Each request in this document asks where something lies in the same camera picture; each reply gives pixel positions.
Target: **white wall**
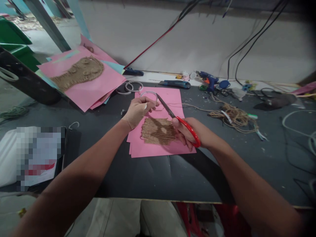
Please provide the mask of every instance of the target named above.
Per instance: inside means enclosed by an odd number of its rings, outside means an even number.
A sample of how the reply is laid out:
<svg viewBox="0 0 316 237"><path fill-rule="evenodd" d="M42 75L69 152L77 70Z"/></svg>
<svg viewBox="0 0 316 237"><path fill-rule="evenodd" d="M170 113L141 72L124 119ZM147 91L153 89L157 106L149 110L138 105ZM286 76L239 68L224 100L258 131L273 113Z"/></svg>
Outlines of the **white wall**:
<svg viewBox="0 0 316 237"><path fill-rule="evenodd" d="M79 0L91 39L127 65L162 35L184 4L164 1ZM134 69L164 72L202 70L227 77L227 57L253 31L263 26L268 13L230 11L198 6L135 63ZM282 14L243 60L237 78L299 82L315 70L315 39L307 22ZM231 60L230 78L237 56Z"/></svg>

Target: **red cable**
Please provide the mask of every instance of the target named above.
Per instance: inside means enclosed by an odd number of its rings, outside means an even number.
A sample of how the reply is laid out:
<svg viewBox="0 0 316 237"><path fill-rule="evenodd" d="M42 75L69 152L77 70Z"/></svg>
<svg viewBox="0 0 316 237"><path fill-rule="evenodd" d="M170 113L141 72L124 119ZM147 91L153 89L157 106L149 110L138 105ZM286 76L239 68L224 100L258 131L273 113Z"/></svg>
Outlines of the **red cable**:
<svg viewBox="0 0 316 237"><path fill-rule="evenodd" d="M179 22L179 19L176 21L176 23L169 28L169 30L167 30L162 36L160 36L155 42L153 42L147 49L145 49L140 55L138 55L133 61L131 61L127 66L124 67L124 69L126 69L128 66L130 66L133 62L135 62L140 56L142 56L142 54L144 52L146 52L151 46L153 46L158 40L160 40L162 37L164 37L167 33L169 33L174 27L175 25Z"/></svg>

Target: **scissor blade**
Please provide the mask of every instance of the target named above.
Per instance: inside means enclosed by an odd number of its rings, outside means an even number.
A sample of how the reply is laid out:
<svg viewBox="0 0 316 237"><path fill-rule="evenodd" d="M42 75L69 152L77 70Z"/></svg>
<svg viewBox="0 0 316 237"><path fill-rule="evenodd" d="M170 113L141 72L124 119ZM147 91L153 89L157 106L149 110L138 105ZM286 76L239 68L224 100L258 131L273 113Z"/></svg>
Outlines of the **scissor blade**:
<svg viewBox="0 0 316 237"><path fill-rule="evenodd" d="M171 111L171 109L167 106L167 104L164 102L164 100L160 97L160 95L157 95L157 98L160 100L160 102L162 103L162 105L164 106L164 108L167 110L168 114L172 117L175 118L175 115L173 114L173 112Z"/></svg>

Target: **stack of pink paper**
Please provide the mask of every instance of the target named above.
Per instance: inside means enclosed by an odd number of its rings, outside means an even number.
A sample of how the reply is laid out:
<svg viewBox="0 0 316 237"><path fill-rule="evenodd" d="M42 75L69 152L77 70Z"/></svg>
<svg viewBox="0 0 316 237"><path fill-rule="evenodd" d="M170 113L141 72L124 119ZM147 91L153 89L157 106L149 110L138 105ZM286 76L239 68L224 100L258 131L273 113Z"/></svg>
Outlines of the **stack of pink paper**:
<svg viewBox="0 0 316 237"><path fill-rule="evenodd" d="M93 48L93 53L87 49L90 47ZM67 72L81 58L91 55L101 60L102 63L106 61L106 63L103 63L103 73L92 81L76 84L64 92L84 112L89 108L94 109L103 104L110 97L111 93L126 81L121 73L118 73L108 65L109 63L118 63L90 40L81 36L81 45L77 49L55 55L51 57L52 61L38 65L38 68L45 76L55 77Z"/></svg>
<svg viewBox="0 0 316 237"><path fill-rule="evenodd" d="M184 118L179 89L144 87L142 92L145 91L154 91L159 94L161 98L168 104L175 116ZM139 96L140 95L138 93L135 93L135 98L138 98ZM150 99L155 99L152 97L154 95L149 93L144 94L144 96L147 96ZM139 125L128 134L127 142L130 143L129 154L132 156L132 158L196 153L195 148L193 148L193 150L190 152L188 147L184 146L179 140L172 141L169 145L145 143L141 136L142 125L144 124L146 118L171 120L170 115L161 104L155 111L153 110L152 113L147 113Z"/></svg>

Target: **metal pole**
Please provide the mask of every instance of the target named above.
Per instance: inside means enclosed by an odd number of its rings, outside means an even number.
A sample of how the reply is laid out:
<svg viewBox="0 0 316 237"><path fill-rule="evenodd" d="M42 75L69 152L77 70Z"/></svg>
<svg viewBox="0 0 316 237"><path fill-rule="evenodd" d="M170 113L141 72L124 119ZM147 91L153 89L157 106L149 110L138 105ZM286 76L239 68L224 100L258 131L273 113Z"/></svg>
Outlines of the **metal pole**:
<svg viewBox="0 0 316 237"><path fill-rule="evenodd" d="M42 27L46 30L52 40L55 42L60 51L65 52L71 50L66 40L54 24L39 0L23 0Z"/></svg>
<svg viewBox="0 0 316 237"><path fill-rule="evenodd" d="M67 11L67 9L64 7L64 5L62 4L62 2L60 0L55 0L54 1L57 6L59 7L59 9L62 11L62 13L68 18L71 19L71 15L69 14L69 12Z"/></svg>

